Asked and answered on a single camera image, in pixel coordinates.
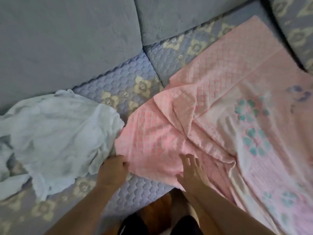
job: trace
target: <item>hand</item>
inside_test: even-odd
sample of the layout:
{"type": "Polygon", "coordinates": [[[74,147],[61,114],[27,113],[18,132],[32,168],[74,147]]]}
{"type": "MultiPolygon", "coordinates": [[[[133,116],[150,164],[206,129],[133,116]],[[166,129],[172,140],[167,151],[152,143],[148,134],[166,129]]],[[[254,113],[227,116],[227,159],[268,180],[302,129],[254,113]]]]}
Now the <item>hand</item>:
{"type": "Polygon", "coordinates": [[[203,186],[210,186],[207,174],[200,165],[199,159],[192,154],[179,154],[184,168],[183,176],[177,174],[177,181],[183,186],[187,193],[192,195],[198,193],[203,186]]]}
{"type": "Polygon", "coordinates": [[[100,166],[95,189],[114,193],[125,183],[128,167],[125,156],[109,156],[100,166]]]}

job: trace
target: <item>sofa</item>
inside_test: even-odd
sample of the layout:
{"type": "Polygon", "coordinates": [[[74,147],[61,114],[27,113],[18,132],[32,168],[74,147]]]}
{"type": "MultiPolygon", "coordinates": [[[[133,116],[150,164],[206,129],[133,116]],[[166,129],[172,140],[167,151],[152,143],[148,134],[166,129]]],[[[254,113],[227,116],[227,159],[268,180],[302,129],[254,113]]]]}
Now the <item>sofa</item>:
{"type": "MultiPolygon", "coordinates": [[[[127,122],[173,74],[254,15],[313,74],[313,0],[0,0],[0,112],[73,89],[127,122]]],[[[8,166],[12,175],[25,173],[14,157],[8,166]]],[[[0,201],[0,234],[43,234],[94,185],[95,177],[78,178],[36,202],[26,184],[0,201]]],[[[108,203],[97,233],[171,189],[132,175],[108,203]]]]}

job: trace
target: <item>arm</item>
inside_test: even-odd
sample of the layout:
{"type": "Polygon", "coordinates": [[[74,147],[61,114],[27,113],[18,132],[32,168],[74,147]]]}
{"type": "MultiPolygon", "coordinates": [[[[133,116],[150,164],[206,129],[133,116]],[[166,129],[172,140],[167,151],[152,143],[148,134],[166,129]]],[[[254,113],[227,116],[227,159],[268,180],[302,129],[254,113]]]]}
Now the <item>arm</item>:
{"type": "Polygon", "coordinates": [[[197,213],[209,215],[225,235],[274,235],[259,221],[214,191],[197,158],[191,154],[180,157],[184,173],[183,177],[178,174],[177,179],[197,213]]]}
{"type": "Polygon", "coordinates": [[[109,157],[97,175],[96,186],[74,208],[67,212],[45,235],[90,235],[100,214],[126,180],[128,163],[124,156],[109,157]]]}

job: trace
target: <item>white towel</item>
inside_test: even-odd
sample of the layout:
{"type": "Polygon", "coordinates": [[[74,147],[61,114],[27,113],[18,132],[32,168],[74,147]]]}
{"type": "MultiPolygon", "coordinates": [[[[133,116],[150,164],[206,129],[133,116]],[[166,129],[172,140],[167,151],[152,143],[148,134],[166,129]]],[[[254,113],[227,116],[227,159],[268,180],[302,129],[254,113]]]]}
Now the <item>white towel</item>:
{"type": "Polygon", "coordinates": [[[37,198],[45,200],[75,178],[97,173],[123,126],[115,109],[72,90],[18,102],[0,117],[0,200],[28,180],[9,177],[4,165],[13,153],[33,178],[37,198]]]}

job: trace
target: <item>pink towel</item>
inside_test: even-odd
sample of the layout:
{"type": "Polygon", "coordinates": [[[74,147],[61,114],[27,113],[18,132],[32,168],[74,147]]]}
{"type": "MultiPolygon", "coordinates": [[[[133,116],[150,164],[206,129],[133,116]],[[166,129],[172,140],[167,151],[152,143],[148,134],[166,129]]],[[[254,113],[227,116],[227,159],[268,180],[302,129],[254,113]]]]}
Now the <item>pink towel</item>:
{"type": "Polygon", "coordinates": [[[131,114],[116,151],[176,187],[178,154],[194,154],[215,190],[273,231],[312,234],[312,93],[313,77],[253,17],[131,114]]]}

